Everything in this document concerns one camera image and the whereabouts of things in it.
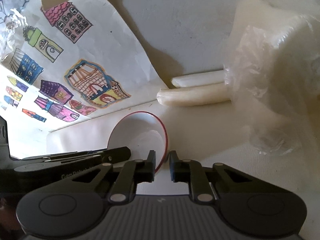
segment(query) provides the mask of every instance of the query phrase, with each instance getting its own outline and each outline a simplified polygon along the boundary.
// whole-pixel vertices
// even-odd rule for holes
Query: ribbed surface
[[[27,236],[27,240],[36,237]],[[104,220],[77,240],[253,240],[227,227],[210,206],[188,196],[136,196],[114,206]],[[301,240],[298,236],[283,240]]]

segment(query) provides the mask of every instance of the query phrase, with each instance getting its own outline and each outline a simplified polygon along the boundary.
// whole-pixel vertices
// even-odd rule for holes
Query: purple building drawing
[[[41,80],[39,92],[63,105],[73,97],[73,94],[65,86],[60,83],[47,80]]]

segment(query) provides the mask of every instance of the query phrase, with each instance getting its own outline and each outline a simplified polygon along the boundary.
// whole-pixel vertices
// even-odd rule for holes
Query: white table surface
[[[236,0],[109,0],[144,47],[160,77],[220,69],[220,47],[233,23]],[[51,133],[49,153],[98,149],[107,146],[112,128],[126,114],[145,110],[158,115],[180,158],[204,166],[223,162],[250,175],[298,193],[308,206],[301,230],[306,240],[320,239],[319,187],[308,169],[313,158],[297,152],[283,157],[259,155],[247,139],[247,130],[229,102],[191,108],[169,108],[153,102],[109,114]],[[155,182],[143,185],[145,194],[183,194],[183,183],[170,182],[168,165]]]
[[[149,111],[166,126],[170,149],[179,158],[200,161],[210,167],[222,162],[259,179],[296,192],[308,206],[308,218],[301,230],[305,239],[319,239],[320,194],[310,189],[308,164],[299,152],[282,157],[263,156],[247,142],[247,129],[235,115],[230,102],[215,105],[172,108],[157,101],[108,114],[52,132],[47,137],[47,152],[61,153],[106,148],[112,129],[124,116]],[[140,184],[140,194],[186,194],[187,184],[170,180],[168,163],[156,174],[153,183]]]

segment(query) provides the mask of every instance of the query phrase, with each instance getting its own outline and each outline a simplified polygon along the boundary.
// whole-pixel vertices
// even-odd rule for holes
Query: green tower drawing
[[[38,28],[26,26],[23,28],[23,37],[30,46],[39,50],[51,62],[54,62],[63,51],[57,43],[47,38]]]

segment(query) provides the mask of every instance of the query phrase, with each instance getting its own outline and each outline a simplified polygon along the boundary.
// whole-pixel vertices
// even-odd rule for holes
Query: pink building drawing
[[[57,104],[49,99],[37,97],[35,103],[54,117],[65,122],[73,122],[79,118],[79,114],[71,111],[62,104]]]
[[[64,2],[46,11],[41,8],[51,26],[56,26],[73,43],[92,26],[71,2]]]

